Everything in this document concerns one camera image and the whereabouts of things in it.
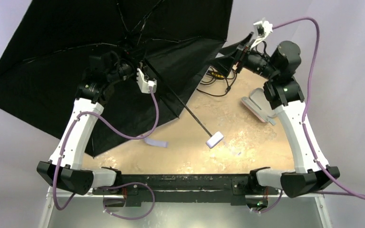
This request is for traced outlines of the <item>lavender folding umbrella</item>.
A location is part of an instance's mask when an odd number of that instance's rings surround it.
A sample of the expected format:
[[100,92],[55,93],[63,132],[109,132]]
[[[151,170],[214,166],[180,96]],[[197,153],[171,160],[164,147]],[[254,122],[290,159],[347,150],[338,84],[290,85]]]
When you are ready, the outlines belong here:
[[33,0],[0,57],[0,109],[61,138],[90,98],[119,131],[177,119],[228,37],[231,0]]

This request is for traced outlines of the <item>pink umbrella case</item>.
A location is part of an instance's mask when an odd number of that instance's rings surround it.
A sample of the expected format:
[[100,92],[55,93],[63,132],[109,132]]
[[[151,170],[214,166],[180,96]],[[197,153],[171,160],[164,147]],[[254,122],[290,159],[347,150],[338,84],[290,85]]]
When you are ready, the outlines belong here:
[[248,96],[241,98],[242,104],[247,107],[261,122],[275,126],[275,112],[271,109],[269,101],[262,88],[255,88]]

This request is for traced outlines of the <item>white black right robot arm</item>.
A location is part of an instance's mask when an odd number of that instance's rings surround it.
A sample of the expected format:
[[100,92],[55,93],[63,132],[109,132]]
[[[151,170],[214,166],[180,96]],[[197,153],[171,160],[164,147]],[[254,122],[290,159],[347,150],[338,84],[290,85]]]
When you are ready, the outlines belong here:
[[271,56],[252,47],[254,32],[239,42],[237,70],[243,68],[263,77],[263,92],[271,109],[280,120],[288,139],[294,160],[294,170],[280,171],[270,167],[251,170],[249,191],[263,191],[267,187],[279,189],[290,198],[324,190],[340,177],[337,166],[331,166],[319,147],[310,148],[316,141],[303,113],[306,102],[294,74],[301,64],[299,46],[292,41],[282,41]]

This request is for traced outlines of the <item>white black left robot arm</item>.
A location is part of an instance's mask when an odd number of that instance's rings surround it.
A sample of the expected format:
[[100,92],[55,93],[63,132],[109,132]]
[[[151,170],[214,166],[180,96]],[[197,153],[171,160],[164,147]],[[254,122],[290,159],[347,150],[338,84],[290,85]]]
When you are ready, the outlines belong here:
[[125,49],[89,56],[89,66],[77,86],[72,114],[60,143],[48,161],[37,165],[37,173],[52,188],[85,195],[91,188],[115,182],[115,169],[83,170],[81,166],[93,128],[114,85],[136,77],[138,67]]

